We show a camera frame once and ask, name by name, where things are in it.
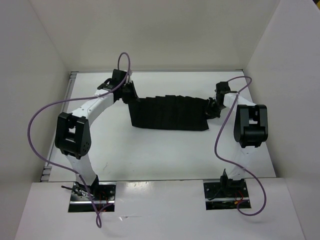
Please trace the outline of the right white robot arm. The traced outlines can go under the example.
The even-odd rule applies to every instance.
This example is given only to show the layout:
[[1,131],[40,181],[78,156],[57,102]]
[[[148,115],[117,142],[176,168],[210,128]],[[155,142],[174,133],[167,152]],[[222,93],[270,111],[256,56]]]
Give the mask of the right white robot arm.
[[[215,98],[210,98],[206,115],[210,119],[219,118],[221,111],[229,112],[218,132],[214,143],[214,153],[218,159],[234,165],[230,174],[223,172],[218,186],[208,189],[208,198],[229,197],[244,185],[244,174],[249,173],[251,155],[268,139],[268,111],[263,104],[255,104],[240,96],[241,90],[232,91],[228,81],[216,84]],[[235,113],[233,137],[239,144],[240,153],[235,160],[227,160],[218,154],[218,142],[222,130],[231,113]]]

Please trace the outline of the black pleated skirt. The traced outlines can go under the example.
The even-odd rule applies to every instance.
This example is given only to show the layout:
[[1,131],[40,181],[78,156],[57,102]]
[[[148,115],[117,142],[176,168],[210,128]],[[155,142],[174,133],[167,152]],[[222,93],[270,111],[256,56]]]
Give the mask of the black pleated skirt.
[[206,131],[209,129],[202,98],[166,95],[140,98],[128,104],[131,124],[152,130]]

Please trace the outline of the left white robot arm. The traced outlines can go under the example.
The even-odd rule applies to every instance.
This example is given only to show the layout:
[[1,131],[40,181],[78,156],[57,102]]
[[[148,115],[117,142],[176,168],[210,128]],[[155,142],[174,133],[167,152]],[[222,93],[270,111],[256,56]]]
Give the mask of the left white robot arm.
[[138,100],[130,73],[114,69],[112,77],[97,87],[93,97],[72,112],[62,112],[57,118],[55,147],[66,156],[76,175],[75,192],[81,192],[88,200],[102,195],[98,175],[89,158],[92,145],[92,123],[116,101],[129,104]]

